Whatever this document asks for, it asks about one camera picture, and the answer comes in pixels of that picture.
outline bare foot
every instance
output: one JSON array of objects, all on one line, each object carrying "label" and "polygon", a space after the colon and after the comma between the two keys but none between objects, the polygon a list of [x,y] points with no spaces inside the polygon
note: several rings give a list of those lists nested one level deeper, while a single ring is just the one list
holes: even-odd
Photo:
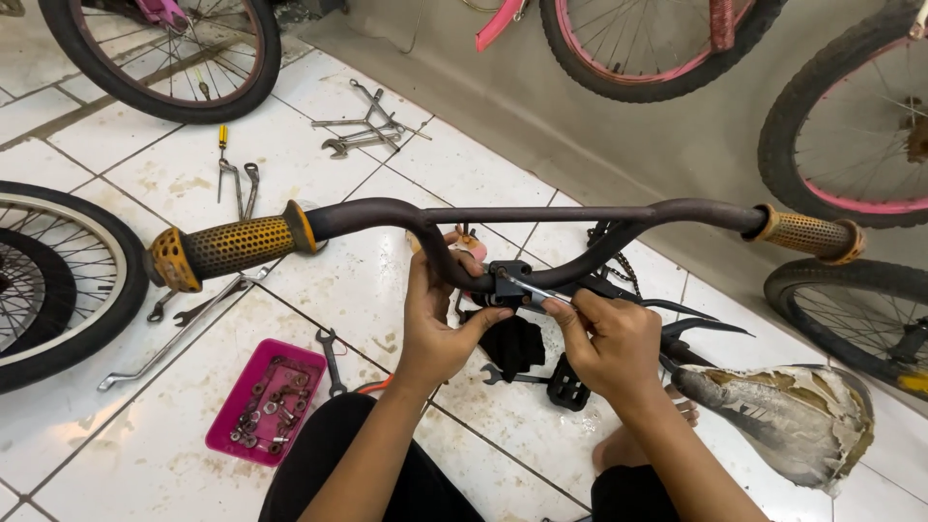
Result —
[{"label": "bare foot", "polygon": [[[674,385],[665,386],[664,391],[673,400],[683,398],[683,394],[678,392]],[[699,424],[699,412],[696,406],[693,400],[685,400],[677,404],[680,415],[687,420],[690,427],[696,427]],[[597,475],[617,465],[636,467],[648,463],[648,457],[624,426],[619,426],[619,429],[593,448],[593,469],[596,470]]]}]

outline bicycle tire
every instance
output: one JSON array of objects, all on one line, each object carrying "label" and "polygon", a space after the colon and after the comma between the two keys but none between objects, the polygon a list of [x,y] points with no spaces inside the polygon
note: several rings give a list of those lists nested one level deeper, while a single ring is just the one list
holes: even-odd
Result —
[{"label": "bicycle tire", "polygon": [[216,107],[179,107],[147,94],[139,84],[123,80],[110,70],[81,34],[71,14],[70,0],[39,0],[45,23],[61,50],[87,78],[108,94],[146,114],[179,124],[222,124],[236,120],[261,105],[277,82],[280,72],[281,43],[274,9],[265,0],[242,0],[255,14],[255,25],[264,41],[264,61],[254,84],[238,98]]},{"label": "bicycle tire", "polygon": [[[112,306],[87,328],[63,342],[14,362],[4,363],[0,357],[0,393],[6,393],[67,370],[87,359],[116,338],[135,318],[148,292],[148,277],[142,266],[145,248],[142,242],[118,217],[99,206],[57,190],[0,181],[0,202],[24,196],[66,207],[82,219],[105,229],[116,241],[110,248],[119,248],[125,256],[125,284]],[[17,355],[28,353],[24,350]]]},{"label": "bicycle tire", "polygon": [[780,15],[787,0],[756,0],[744,21],[735,31],[735,46],[728,51],[715,53],[690,72],[666,82],[621,85],[610,82],[591,71],[579,60],[561,34],[555,0],[540,0],[541,25],[548,39],[551,53],[575,82],[604,98],[626,103],[652,103],[687,95],[711,84],[728,72],[760,42]]},{"label": "bicycle tire", "polygon": [[775,198],[794,211],[820,219],[852,219],[862,227],[914,227],[928,223],[928,210],[869,214],[834,206],[816,196],[796,167],[796,137],[818,100],[870,56],[905,37],[918,7],[894,2],[831,40],[783,88],[767,114],[757,145],[757,168]]},{"label": "bicycle tire", "polygon": [[928,400],[928,392],[899,384],[899,376],[904,370],[900,365],[888,363],[844,340],[795,304],[795,292],[814,283],[889,294],[928,305],[928,272],[866,259],[840,266],[823,265],[815,259],[800,259],[777,268],[764,283],[764,295],[770,306],[825,353],[854,370]]},{"label": "bicycle tire", "polygon": [[[64,333],[77,302],[77,284],[68,263],[41,241],[0,228],[0,244],[15,248],[29,258],[45,282],[45,298],[35,314],[35,319],[18,339],[0,352],[0,355],[8,357]],[[0,262],[5,264],[6,260],[0,256]],[[49,289],[53,289],[54,294],[49,292]]]}]

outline black rag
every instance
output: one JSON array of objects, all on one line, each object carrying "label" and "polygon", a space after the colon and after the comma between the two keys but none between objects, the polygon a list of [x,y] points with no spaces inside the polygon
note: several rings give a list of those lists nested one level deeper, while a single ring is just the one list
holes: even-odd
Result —
[{"label": "black rag", "polygon": [[[468,310],[470,319],[476,310]],[[522,317],[512,316],[490,327],[480,338],[486,356],[502,372],[503,379],[511,383],[516,373],[528,372],[533,364],[545,364],[545,345],[541,341],[541,327]]]}]

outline bicycle wheel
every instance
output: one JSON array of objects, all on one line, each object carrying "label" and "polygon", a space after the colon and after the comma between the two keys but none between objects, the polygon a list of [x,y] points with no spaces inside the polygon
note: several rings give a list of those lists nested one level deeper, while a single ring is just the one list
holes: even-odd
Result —
[{"label": "bicycle wheel", "polygon": [[928,272],[880,261],[801,259],[764,284],[767,302],[847,366],[928,400]]},{"label": "bicycle wheel", "polygon": [[712,53],[709,0],[541,0],[548,46],[578,84],[651,103],[708,85],[748,54],[786,0],[733,0],[735,45]]},{"label": "bicycle wheel", "polygon": [[280,69],[280,35],[264,0],[180,0],[181,32],[152,25],[126,0],[39,0],[68,58],[125,104],[182,124],[253,111]]},{"label": "bicycle wheel", "polygon": [[767,115],[758,168],[783,204],[872,228],[928,222],[928,42],[894,2],[820,50]]},{"label": "bicycle wheel", "polygon": [[0,181],[0,393],[96,353],[148,291],[142,243],[69,194]]}]

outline yellow-handled screwdriver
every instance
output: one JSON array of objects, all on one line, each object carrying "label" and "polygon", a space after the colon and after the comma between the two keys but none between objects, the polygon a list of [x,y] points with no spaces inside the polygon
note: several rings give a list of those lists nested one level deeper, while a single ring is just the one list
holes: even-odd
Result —
[{"label": "yellow-handled screwdriver", "polygon": [[[219,159],[222,160],[226,156],[226,144],[229,140],[229,128],[225,125],[219,125]],[[216,202],[219,203],[220,198],[223,197],[223,169],[219,169],[219,189],[216,192]]]}]

